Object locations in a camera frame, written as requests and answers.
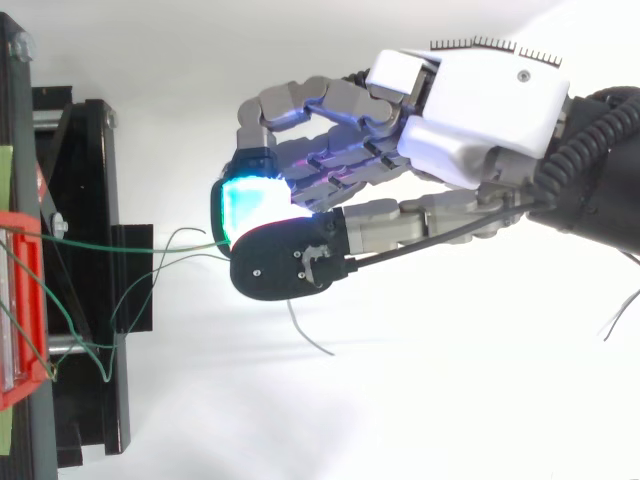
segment coiled cable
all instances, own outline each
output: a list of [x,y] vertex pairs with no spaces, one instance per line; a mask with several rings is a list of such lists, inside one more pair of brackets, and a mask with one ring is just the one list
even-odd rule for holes
[[371,69],[367,68],[366,70],[361,70],[356,73],[352,73],[351,75],[347,75],[346,77],[342,77],[342,80],[353,83],[362,88],[367,88],[367,77],[369,76],[369,71]]
[[[612,91],[597,92],[594,99],[603,101]],[[640,132],[640,94],[625,93],[628,97],[623,103],[578,132],[542,163],[533,181],[532,193],[537,201],[554,208],[565,187],[613,146]]]

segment white wall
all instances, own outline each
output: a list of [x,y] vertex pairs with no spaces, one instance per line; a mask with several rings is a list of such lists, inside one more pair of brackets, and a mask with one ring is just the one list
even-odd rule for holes
[[[35,84],[118,111],[120,215],[209,231],[209,190],[261,89],[341,76],[382,48],[487,34],[565,57],[572,94],[640,85],[634,2],[5,0],[39,45]],[[417,196],[411,179],[358,200]],[[209,241],[197,235],[180,243]],[[294,306],[187,261],[129,341],[133,442],[65,479],[607,479],[640,476],[640,287],[619,253],[523,221],[357,273]]]

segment gray wire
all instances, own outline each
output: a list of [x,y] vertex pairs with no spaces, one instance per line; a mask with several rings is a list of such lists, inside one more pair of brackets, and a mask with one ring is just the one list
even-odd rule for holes
[[622,250],[620,250],[620,253],[623,254],[632,262],[634,262],[635,264],[640,265],[640,259],[636,258],[634,255],[631,255],[630,253],[627,253],[627,252],[623,252]]
[[291,321],[293,322],[293,326],[296,327],[296,330],[298,331],[298,333],[300,335],[302,335],[302,338],[304,338],[307,342],[309,342],[311,345],[313,345],[314,347],[316,347],[318,350],[320,350],[321,352],[326,353],[327,355],[330,356],[335,356],[335,354],[333,352],[330,352],[329,350],[327,350],[326,348],[321,347],[320,345],[318,345],[316,342],[314,342],[313,340],[311,340],[306,333],[304,333],[302,331],[302,329],[300,328],[300,325],[298,324],[298,319],[296,318],[296,313],[293,311],[293,305],[291,305],[291,300],[287,300],[287,308],[289,309],[289,314],[291,314]]
[[[638,260],[634,255],[631,255],[630,253],[627,253],[627,252],[623,252],[622,250],[620,250],[620,253],[623,254],[632,262],[634,262],[635,264],[640,265],[640,260]],[[604,337],[604,340],[603,340],[604,342],[609,340],[609,337],[613,333],[613,329],[616,328],[616,325],[618,324],[618,321],[620,320],[624,312],[627,310],[627,308],[631,306],[633,301],[639,296],[640,296],[640,290],[638,290],[636,293],[634,293],[629,298],[627,298],[627,300],[625,300],[625,302],[622,304],[622,307],[620,307],[620,310],[618,310],[618,313],[616,313],[615,316],[613,317],[611,328],[609,329],[609,333],[607,333],[607,336]]]
[[611,328],[609,329],[609,333],[607,333],[607,336],[604,337],[603,341],[606,342],[607,340],[609,340],[609,337],[613,333],[613,329],[616,328],[618,320],[620,320],[620,318],[622,317],[622,314],[627,310],[627,308],[629,308],[629,306],[633,303],[633,301],[636,298],[638,298],[638,296],[640,296],[640,290],[638,290],[636,293],[634,293],[629,298],[627,298],[627,300],[624,302],[620,310],[618,310],[618,313],[616,313],[615,317],[613,317],[613,324],[611,325]]

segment bolt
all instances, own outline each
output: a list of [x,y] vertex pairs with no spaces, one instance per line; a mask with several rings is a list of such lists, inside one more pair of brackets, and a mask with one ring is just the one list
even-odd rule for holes
[[64,221],[60,212],[51,216],[51,231],[56,238],[64,238],[64,234],[69,231],[69,224]]
[[529,73],[529,70],[520,70],[518,72],[518,80],[520,80],[522,83],[528,82],[531,79],[531,74]]
[[118,114],[115,110],[109,109],[105,113],[105,122],[111,130],[118,128]]
[[21,62],[31,62],[36,56],[36,42],[27,32],[19,32],[10,44],[11,55]]

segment black frame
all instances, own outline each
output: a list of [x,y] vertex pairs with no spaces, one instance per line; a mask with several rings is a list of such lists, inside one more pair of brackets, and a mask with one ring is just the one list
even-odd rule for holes
[[[31,88],[29,63],[11,56],[9,42],[23,31],[0,13],[0,144],[13,145],[11,209],[69,223],[65,238],[108,246],[153,247],[152,225],[120,225],[111,107],[102,100],[74,104],[70,87]],[[60,110],[56,130],[34,131],[33,112]],[[39,164],[47,191],[39,201]],[[45,278],[71,313],[85,340],[112,344],[109,323],[128,286],[153,269],[151,254],[115,254],[43,242]],[[0,457],[3,480],[51,480],[58,467],[82,464],[83,445],[104,444],[122,453],[131,441],[125,332],[152,286],[151,276],[123,302],[115,321],[114,375],[105,384],[87,355],[68,357],[55,384],[45,382],[14,407],[12,448]],[[68,325],[47,301],[48,334],[66,334]],[[134,332],[151,331],[151,302]],[[97,352],[104,364],[110,350]]]

